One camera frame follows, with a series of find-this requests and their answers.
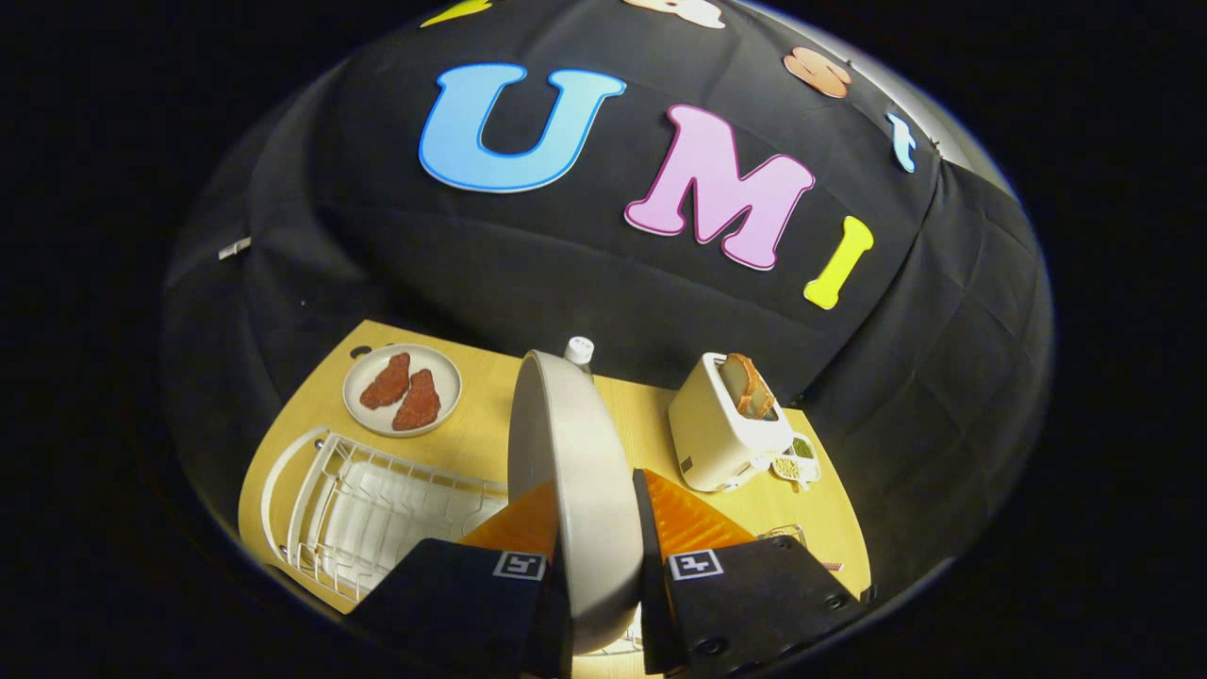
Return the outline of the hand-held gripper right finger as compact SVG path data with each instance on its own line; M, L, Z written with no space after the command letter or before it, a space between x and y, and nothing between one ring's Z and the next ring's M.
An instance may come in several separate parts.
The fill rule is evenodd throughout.
M745 538L655 472L631 474L642 560L639 633L647 674L770 678L845 636L865 596L798 538Z

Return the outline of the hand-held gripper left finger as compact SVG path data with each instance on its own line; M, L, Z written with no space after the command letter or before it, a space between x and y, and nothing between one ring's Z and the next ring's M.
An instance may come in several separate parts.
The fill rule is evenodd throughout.
M389 646L465 678L568 678L572 624L552 481L459 542L422 538L351 611Z

